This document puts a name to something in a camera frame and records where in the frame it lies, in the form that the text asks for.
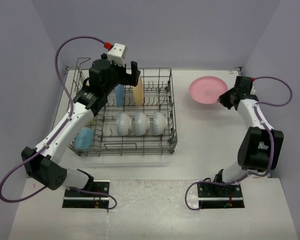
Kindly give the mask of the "orange plastic plate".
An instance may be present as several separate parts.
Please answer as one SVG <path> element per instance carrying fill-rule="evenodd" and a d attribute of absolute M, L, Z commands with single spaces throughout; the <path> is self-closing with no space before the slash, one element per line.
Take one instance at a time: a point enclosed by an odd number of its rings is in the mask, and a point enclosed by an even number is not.
<path fill-rule="evenodd" d="M 141 76 L 138 77 L 137 86 L 132 86 L 133 96 L 136 106 L 140 107 L 144 103 L 143 82 Z"/>

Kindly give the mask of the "blue plastic plate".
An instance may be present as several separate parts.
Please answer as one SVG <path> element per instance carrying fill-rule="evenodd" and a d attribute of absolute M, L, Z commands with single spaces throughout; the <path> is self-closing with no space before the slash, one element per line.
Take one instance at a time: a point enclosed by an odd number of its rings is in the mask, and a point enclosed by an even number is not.
<path fill-rule="evenodd" d="M 115 87 L 115 99 L 118 107 L 124 104 L 124 86 L 119 84 Z"/>

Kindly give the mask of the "pink plastic plate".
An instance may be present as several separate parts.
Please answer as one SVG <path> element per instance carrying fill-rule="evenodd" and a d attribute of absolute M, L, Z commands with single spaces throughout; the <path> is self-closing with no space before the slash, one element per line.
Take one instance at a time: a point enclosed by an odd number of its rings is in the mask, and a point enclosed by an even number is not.
<path fill-rule="evenodd" d="M 202 104 L 212 105 L 219 102 L 219 96 L 228 90 L 227 84 L 220 78 L 203 76 L 189 86 L 191 98 Z"/>

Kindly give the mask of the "grey wire dish rack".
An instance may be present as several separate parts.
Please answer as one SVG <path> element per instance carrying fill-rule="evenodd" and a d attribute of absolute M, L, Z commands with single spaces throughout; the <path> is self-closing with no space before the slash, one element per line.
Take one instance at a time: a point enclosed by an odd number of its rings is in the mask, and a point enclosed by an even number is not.
<path fill-rule="evenodd" d="M 75 137 L 77 155 L 172 154 L 178 142 L 172 69 L 142 68 L 143 100 L 138 106 L 131 86 L 117 87 L 107 104 Z"/>

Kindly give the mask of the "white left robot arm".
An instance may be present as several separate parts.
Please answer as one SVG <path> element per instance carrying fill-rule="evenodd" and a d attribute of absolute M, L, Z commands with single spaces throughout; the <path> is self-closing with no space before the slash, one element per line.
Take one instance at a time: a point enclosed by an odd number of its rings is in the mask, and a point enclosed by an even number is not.
<path fill-rule="evenodd" d="M 89 77 L 81 90 L 71 99 L 67 114 L 52 132 L 34 148 L 26 147 L 21 157 L 28 176 L 45 187 L 56 190 L 60 186 L 76 188 L 82 196 L 93 193 L 93 177 L 77 169 L 66 169 L 60 161 L 74 138 L 107 104 L 108 95 L 117 85 L 137 86 L 140 71 L 137 62 L 131 62 L 131 73 L 106 55 L 95 60 Z"/>

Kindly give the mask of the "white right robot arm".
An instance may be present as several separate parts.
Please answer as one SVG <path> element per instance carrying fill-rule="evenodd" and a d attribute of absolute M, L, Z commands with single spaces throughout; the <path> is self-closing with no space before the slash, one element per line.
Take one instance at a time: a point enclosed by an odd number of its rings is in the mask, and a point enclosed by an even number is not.
<path fill-rule="evenodd" d="M 225 196 L 231 189 L 249 176 L 265 177 L 277 166 L 284 134 L 275 130 L 266 120 L 253 86 L 254 78 L 238 76 L 234 87 L 219 97 L 221 105 L 234 108 L 242 117 L 247 132 L 238 150 L 237 161 L 221 169 L 214 177 L 213 192 Z"/>

